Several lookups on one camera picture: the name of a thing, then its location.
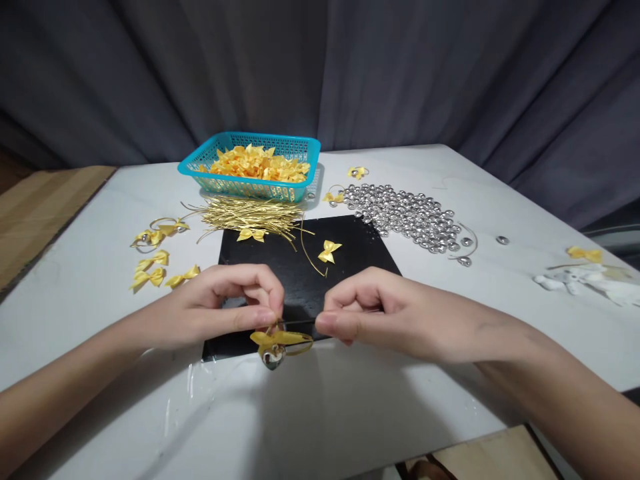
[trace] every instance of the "forearm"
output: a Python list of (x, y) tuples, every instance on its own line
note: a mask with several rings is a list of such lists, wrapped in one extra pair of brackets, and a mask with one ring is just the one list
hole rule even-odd
[(0, 479), (50, 439), (144, 349), (118, 322), (0, 393)]
[(477, 366), (585, 479), (640, 478), (640, 409), (532, 330), (513, 361)]

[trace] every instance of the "gray curtain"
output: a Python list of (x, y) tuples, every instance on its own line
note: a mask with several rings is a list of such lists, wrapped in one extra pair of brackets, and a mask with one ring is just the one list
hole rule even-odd
[(640, 197), (636, 0), (22, 0), (0, 147), (179, 161), (223, 130), (444, 143), (573, 226)]

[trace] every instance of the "yellow ribbon bow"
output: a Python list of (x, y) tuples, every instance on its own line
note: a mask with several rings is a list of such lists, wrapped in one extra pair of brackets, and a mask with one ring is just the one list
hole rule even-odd
[(583, 250), (580, 247), (571, 247), (567, 253), (572, 259), (584, 258), (592, 263), (602, 263), (602, 250)]
[(166, 250), (158, 250), (154, 256), (150, 259), (140, 260), (138, 266), (135, 268), (136, 272), (146, 271), (153, 263), (159, 263), (160, 265), (169, 264), (169, 252)]
[(336, 203), (342, 203), (345, 201), (345, 194), (344, 193), (339, 193), (338, 195), (336, 195), (335, 197), (331, 194), (331, 192), (327, 192), (327, 194), (325, 195), (325, 197), (322, 199), (322, 201), (334, 201)]
[(147, 242), (144, 240), (144, 236), (147, 236), (150, 247), (156, 247), (162, 243), (162, 240), (165, 239), (165, 234), (160, 230), (144, 230), (144, 232), (138, 233), (136, 238), (133, 240), (132, 247), (144, 247), (144, 245), (136, 245), (139, 241)]
[(165, 273), (166, 271), (164, 268), (160, 267), (156, 268), (152, 274), (148, 274), (144, 271), (137, 271), (133, 276), (133, 285), (129, 287), (129, 290), (142, 286), (142, 284), (147, 280), (150, 280), (154, 286), (159, 287), (162, 283), (162, 279), (165, 277)]
[(290, 357), (300, 355), (301, 353), (308, 351), (313, 346), (313, 338), (311, 338), (310, 335), (284, 330), (278, 330), (273, 335), (256, 331), (251, 334), (251, 340), (258, 344), (258, 354), (260, 355), (260, 358), (262, 358), (264, 352), (272, 351), (276, 345), (296, 345), (298, 343), (310, 342), (307, 346), (298, 351), (287, 353)]
[(238, 235), (238, 240), (246, 240), (248, 238), (253, 237), (254, 239), (261, 241), (264, 243), (265, 241), (265, 230), (262, 229), (242, 229), (240, 230), (240, 235)]
[(176, 220), (173, 225), (158, 225), (158, 231), (161, 231), (168, 237), (173, 235), (176, 232), (176, 230), (180, 228), (184, 230), (189, 230), (189, 226), (186, 223), (182, 222), (182, 219), (180, 218), (178, 218), (178, 220)]
[(349, 169), (349, 176), (355, 177), (358, 180), (362, 178), (363, 175), (368, 173), (367, 169), (364, 167), (352, 167)]
[(171, 290), (173, 290), (182, 282), (184, 282), (184, 280), (192, 279), (199, 273), (200, 273), (200, 267), (198, 267), (197, 265), (194, 265), (193, 268), (191, 268), (191, 270), (186, 272), (184, 275), (175, 275), (171, 277), (169, 280), (167, 280), (167, 282), (165, 283), (165, 286), (171, 287)]
[(320, 255), (318, 255), (318, 258), (324, 263), (328, 261), (330, 261), (331, 263), (335, 263), (333, 261), (332, 252), (338, 250), (338, 248), (340, 247), (342, 247), (342, 243), (334, 243), (331, 240), (325, 240), (325, 250)]

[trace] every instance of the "table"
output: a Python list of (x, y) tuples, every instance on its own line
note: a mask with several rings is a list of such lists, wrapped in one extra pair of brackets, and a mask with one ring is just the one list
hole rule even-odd
[[(618, 390), (640, 385), (640, 310), (586, 291), (548, 292), (531, 277), (597, 247), (443, 145), (320, 154), (320, 192), (363, 181), (424, 192), (472, 228), (465, 268), (399, 234), (384, 242), (402, 274), (506, 311), (560, 342)], [(0, 305), (0, 389), (166, 294), (128, 290), (143, 256), (128, 246), (158, 217), (202, 204), (176, 164), (120, 169)], [(346, 215), (319, 202), (307, 218)], [(167, 274), (217, 262), (222, 233), (167, 239)], [(502, 246), (495, 237), (511, 240)], [(605, 263), (625, 265), (605, 254)], [(333, 479), (514, 425), (522, 418), (470, 365), (438, 367), (334, 340), (270, 372), (257, 355), (201, 363), (201, 345), (148, 352), (20, 470), (18, 478)]]

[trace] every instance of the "teal plastic basket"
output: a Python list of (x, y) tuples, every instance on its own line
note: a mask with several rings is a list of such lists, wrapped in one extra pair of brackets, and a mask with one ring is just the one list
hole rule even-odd
[[(274, 155), (282, 155), (292, 160), (308, 162), (307, 179), (300, 183), (277, 182), (229, 175), (214, 175), (200, 171), (200, 165), (209, 170), (216, 160), (216, 150), (232, 150), (236, 145), (246, 147), (264, 145), (265, 149), (275, 147)], [(242, 195), (299, 202), (305, 195), (307, 186), (313, 181), (318, 165), (320, 142), (308, 137), (288, 137), (285, 135), (266, 135), (264, 133), (222, 132), (204, 142), (190, 156), (178, 165), (178, 172), (193, 178), (204, 190), (223, 195)]]

